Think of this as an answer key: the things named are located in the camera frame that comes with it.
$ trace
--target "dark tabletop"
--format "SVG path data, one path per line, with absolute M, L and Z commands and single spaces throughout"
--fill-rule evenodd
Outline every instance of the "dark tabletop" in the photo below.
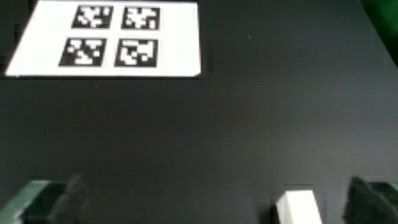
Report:
M 0 1 L 3 63 L 30 6 Z M 359 2 L 201 0 L 201 34 L 199 80 L 0 80 L 0 206 L 82 173 L 96 224 L 266 224 L 307 188 L 339 224 L 350 177 L 398 180 L 398 71 Z

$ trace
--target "black table surface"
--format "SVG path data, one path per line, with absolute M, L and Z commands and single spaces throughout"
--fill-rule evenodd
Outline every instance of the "black table surface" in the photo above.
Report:
M 199 80 L 0 80 L 0 206 L 85 175 L 96 224 L 266 224 L 313 189 L 398 180 L 398 71 L 359 1 L 201 0 Z M 0 1 L 0 54 L 32 2 Z

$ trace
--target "white block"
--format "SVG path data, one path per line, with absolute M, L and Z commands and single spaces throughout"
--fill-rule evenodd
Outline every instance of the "white block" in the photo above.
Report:
M 322 224 L 311 190 L 286 191 L 277 201 L 277 214 L 281 224 Z

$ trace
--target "black and white marker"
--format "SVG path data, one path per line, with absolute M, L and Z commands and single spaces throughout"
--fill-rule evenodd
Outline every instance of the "black and white marker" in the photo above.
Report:
M 39 0 L 9 77 L 199 74 L 197 2 Z

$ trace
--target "white paper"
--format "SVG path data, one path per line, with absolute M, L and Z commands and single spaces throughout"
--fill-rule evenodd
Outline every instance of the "white paper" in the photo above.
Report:
M 94 6 L 101 6 L 103 18 L 112 14 L 108 28 L 73 28 L 76 18 L 80 25 L 85 23 L 99 26 L 96 8 L 91 8 Z M 153 16 L 160 17 L 158 22 L 151 18 L 146 20 Z M 197 16 L 197 3 L 188 2 L 41 0 L 5 75 L 149 77 L 199 75 Z M 123 24 L 131 25 L 131 21 L 135 29 L 123 29 Z

